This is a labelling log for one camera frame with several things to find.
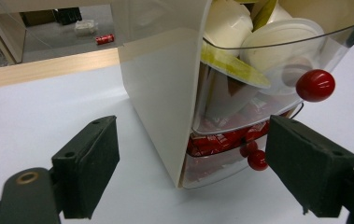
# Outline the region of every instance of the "wooden edge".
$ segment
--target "wooden edge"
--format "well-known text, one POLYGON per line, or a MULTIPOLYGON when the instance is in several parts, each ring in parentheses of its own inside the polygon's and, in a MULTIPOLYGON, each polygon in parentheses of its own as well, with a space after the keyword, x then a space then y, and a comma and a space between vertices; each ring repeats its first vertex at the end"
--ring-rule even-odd
POLYGON ((104 49, 33 63, 0 67, 0 87, 119 64, 118 49, 104 49))

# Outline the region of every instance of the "plastic drawer organizer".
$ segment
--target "plastic drawer organizer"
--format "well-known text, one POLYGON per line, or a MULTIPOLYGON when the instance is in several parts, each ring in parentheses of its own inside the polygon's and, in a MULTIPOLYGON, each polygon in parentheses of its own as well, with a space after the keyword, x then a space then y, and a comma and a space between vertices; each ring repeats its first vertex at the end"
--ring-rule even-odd
POLYGON ((303 101, 298 80, 332 72, 354 44, 354 0, 116 0, 111 8, 125 89, 180 188, 248 167, 247 152, 265 148, 270 115, 290 116, 303 101))

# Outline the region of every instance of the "plastic cup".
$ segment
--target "plastic cup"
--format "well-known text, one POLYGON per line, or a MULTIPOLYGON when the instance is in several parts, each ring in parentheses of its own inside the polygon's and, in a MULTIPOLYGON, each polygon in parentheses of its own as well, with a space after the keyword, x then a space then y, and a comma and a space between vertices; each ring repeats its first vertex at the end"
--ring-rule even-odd
MULTIPOLYGON (((209 9, 204 38, 221 48, 240 48, 253 28, 248 9, 234 0, 218 0, 209 9)), ((238 50, 229 50, 234 56, 238 50)))
POLYGON ((292 19, 292 16, 278 3, 278 0, 269 0, 253 19, 253 31, 274 21, 289 19, 292 19))
POLYGON ((241 50, 240 59, 263 72, 269 78, 271 88, 263 90, 263 93, 287 94, 293 92, 294 89, 290 90, 291 87, 283 83, 284 67, 299 67, 296 59, 300 59, 306 65, 309 64, 310 67, 319 64, 319 51, 325 42, 325 37, 318 36, 322 35, 324 35, 322 28, 311 20, 275 21, 263 26, 246 39, 242 47, 254 49, 241 50), (310 38, 315 39, 277 48, 255 48, 310 38))

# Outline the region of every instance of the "yellow object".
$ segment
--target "yellow object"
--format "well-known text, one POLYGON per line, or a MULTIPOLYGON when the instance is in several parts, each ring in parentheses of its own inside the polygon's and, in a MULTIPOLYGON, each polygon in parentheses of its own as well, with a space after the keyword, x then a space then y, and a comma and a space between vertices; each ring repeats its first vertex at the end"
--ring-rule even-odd
POLYGON ((252 32, 258 30, 263 27, 270 19, 270 16, 273 13, 273 10, 276 7, 277 0, 268 0, 258 14, 253 19, 253 30, 252 32))
POLYGON ((203 41, 201 61, 217 69, 228 77, 244 82, 248 85, 268 89, 270 81, 255 68, 227 53, 225 49, 218 49, 203 41))

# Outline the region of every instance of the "red knob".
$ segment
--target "red knob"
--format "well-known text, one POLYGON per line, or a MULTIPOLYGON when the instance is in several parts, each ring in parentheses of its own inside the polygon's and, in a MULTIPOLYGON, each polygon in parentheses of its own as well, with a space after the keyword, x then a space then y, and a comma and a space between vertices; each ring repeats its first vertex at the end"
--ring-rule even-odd
POLYGON ((240 154, 242 157, 246 158, 249 154, 256 150, 259 150, 258 144, 255 141, 251 141, 240 147, 240 154))
POLYGON ((256 171, 263 171, 269 166, 264 158, 264 151, 256 150, 249 154, 248 165, 256 171))
POLYGON ((330 97, 336 86, 333 76, 321 69, 302 75, 296 83, 296 92, 308 102, 319 102, 330 97))

